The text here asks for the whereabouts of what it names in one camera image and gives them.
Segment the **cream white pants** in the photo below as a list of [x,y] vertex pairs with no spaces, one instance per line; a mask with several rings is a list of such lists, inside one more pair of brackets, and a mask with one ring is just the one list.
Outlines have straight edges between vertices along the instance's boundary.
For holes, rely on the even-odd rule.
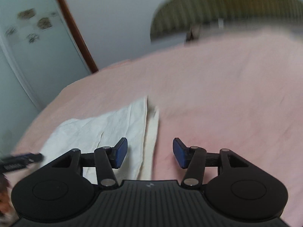
[[92,153],[100,147],[114,147],[125,137],[127,154],[122,166],[114,171],[118,182],[123,179],[151,180],[158,124],[159,109],[147,97],[97,117],[69,119],[61,123],[43,145],[41,166],[71,149]]

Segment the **pink floral bed blanket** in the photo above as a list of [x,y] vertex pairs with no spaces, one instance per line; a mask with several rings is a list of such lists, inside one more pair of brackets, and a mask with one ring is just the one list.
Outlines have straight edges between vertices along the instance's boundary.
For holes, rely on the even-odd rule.
[[181,179],[180,138],[228,148],[284,183],[282,218],[302,226],[302,39],[265,29],[230,33],[124,61],[78,80],[35,119],[15,149],[38,152],[54,129],[147,96],[159,108],[155,180]]

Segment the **frosted glass wardrobe door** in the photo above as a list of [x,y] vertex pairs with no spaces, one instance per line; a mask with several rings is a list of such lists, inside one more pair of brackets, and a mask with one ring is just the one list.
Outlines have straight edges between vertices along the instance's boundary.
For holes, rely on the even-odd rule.
[[1,0],[1,156],[65,87],[89,74],[55,0]]

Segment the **olive green padded headboard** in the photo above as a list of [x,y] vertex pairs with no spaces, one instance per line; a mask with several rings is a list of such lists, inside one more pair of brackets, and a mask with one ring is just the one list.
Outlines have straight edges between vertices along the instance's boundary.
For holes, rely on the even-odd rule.
[[218,20],[270,19],[302,22],[302,0],[166,0],[151,21],[152,41]]

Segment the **brown wooden door frame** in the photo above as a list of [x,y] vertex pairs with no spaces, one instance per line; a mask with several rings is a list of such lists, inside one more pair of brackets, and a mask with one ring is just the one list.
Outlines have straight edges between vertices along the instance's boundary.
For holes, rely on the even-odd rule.
[[74,18],[68,8],[68,5],[65,0],[57,0],[61,13],[64,17],[64,20],[67,24],[67,27],[72,35],[72,38],[74,39],[74,42],[79,49],[79,52],[84,59],[84,62],[86,63],[88,69],[92,74],[99,71],[97,65],[94,62],[94,59],[92,58],[92,55],[90,54],[87,45],[84,42],[84,39],[74,21]]

